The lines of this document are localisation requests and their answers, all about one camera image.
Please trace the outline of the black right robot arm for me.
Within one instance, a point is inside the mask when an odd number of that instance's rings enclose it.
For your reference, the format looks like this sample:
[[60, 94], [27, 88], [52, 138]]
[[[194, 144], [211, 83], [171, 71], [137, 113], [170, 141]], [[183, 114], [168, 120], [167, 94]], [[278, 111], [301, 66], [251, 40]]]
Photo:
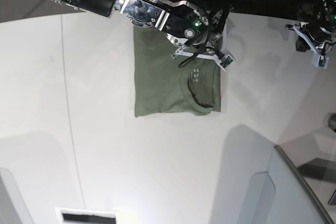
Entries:
[[140, 28], [155, 28], [178, 48], [201, 48], [224, 29], [226, 0], [53, 0], [111, 17], [119, 11]]

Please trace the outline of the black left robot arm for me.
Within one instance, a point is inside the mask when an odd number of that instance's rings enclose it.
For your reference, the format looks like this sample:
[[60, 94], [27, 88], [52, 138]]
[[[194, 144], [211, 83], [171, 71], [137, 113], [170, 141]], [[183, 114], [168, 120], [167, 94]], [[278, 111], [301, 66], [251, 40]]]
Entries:
[[332, 37], [335, 35], [335, 0], [308, 0], [313, 11], [309, 19], [300, 28], [316, 48], [326, 44], [331, 47], [335, 44]]

